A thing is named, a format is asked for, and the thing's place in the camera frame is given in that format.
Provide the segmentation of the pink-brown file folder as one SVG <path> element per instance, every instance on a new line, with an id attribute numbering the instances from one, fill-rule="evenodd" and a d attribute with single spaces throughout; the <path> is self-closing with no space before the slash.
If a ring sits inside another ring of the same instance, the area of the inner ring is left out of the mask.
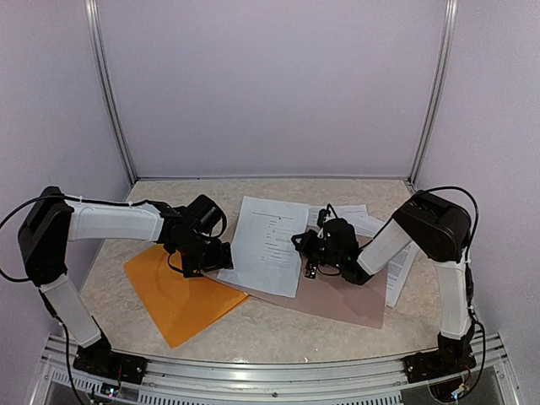
<path id="1" fill-rule="evenodd" d="M 367 284 L 356 285 L 340 276 L 318 273 L 315 278 L 305 276 L 306 260 L 297 251 L 291 256 L 300 270 L 299 282 L 294 298 L 268 294 L 227 283 L 259 300 L 334 321 L 381 329 L 386 308 L 386 271 L 376 274 Z"/>

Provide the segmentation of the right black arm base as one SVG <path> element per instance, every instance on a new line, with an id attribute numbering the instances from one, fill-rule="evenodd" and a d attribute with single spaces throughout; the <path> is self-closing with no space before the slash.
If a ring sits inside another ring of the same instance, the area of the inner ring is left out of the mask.
<path id="1" fill-rule="evenodd" d="M 477 363 L 471 347 L 473 335 L 474 325 L 459 339 L 445 337 L 440 332 L 436 350 L 404 357 L 402 362 L 408 382 L 433 380 L 474 368 Z"/>

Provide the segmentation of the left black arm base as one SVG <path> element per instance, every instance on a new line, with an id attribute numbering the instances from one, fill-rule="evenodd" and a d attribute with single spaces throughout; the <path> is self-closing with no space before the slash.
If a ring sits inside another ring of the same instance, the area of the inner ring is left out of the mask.
<path id="1" fill-rule="evenodd" d="M 91 375 L 97 375 L 118 383 L 141 385 L 148 360 L 142 356 L 117 352 L 112 349 L 106 335 L 100 330 L 100 338 L 88 347 L 78 346 L 73 367 Z"/>

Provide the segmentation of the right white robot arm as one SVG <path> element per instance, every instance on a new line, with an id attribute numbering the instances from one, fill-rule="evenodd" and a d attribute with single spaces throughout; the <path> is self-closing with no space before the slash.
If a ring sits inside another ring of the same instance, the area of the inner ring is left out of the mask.
<path id="1" fill-rule="evenodd" d="M 439 197 L 439 188 L 415 192 L 364 245 L 354 227 L 322 209 L 318 230 L 293 235 L 295 250 L 306 259 L 306 275 L 314 278 L 322 266 L 355 285 L 368 283 L 400 251 L 414 243 L 433 263 L 440 289 L 441 326 L 438 349 L 431 365 L 450 374 L 470 354 L 474 334 L 470 305 L 473 299 L 470 248 L 478 214 Z"/>

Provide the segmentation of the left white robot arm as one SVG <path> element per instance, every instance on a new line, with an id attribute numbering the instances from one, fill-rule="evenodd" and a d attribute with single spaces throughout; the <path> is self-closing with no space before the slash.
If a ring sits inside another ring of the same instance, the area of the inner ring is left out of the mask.
<path id="1" fill-rule="evenodd" d="M 233 268 L 224 210 L 200 194 L 187 205 L 142 200 L 115 202 L 75 197 L 58 186 L 47 186 L 24 204 L 29 212 L 20 225 L 17 242 L 27 279 L 38 289 L 51 315 L 59 321 L 84 359 L 100 375 L 117 368 L 104 332 L 82 300 L 71 278 L 68 259 L 74 244 L 94 240 L 138 240 L 161 246 L 168 256 L 179 254 L 173 269 L 184 278 Z"/>

